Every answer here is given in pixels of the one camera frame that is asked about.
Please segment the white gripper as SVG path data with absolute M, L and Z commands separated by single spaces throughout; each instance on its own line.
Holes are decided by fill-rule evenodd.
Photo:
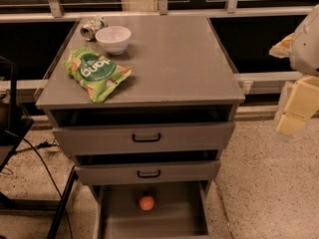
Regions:
M 295 29 L 269 50 L 275 58 L 290 60 L 293 70 L 311 75 L 296 81 L 279 112 L 276 130 L 292 136 L 319 111 L 319 5 Z

